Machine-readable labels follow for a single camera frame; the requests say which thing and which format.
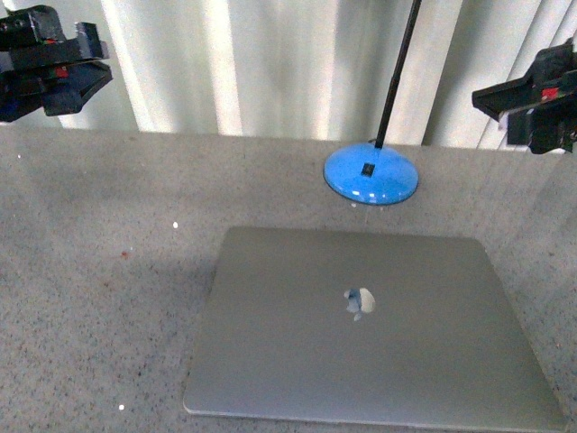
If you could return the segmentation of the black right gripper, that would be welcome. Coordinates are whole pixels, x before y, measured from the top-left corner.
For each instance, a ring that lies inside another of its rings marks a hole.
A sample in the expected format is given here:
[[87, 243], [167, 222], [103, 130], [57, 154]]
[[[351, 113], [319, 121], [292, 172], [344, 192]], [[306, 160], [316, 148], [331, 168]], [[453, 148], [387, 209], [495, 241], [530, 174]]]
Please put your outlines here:
[[472, 93], [472, 105], [499, 123], [509, 146], [533, 154], [576, 145], [576, 51], [573, 39], [540, 50], [521, 78]]

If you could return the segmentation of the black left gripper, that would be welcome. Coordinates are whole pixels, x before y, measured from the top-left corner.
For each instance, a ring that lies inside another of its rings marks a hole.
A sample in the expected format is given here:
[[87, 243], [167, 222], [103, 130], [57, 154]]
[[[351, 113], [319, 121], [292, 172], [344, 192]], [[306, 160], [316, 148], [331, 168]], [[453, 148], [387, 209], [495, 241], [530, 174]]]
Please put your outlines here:
[[75, 24], [65, 36], [58, 12], [47, 5], [7, 10], [1, 19], [1, 121], [39, 109], [74, 115], [113, 80], [107, 45], [96, 25]]

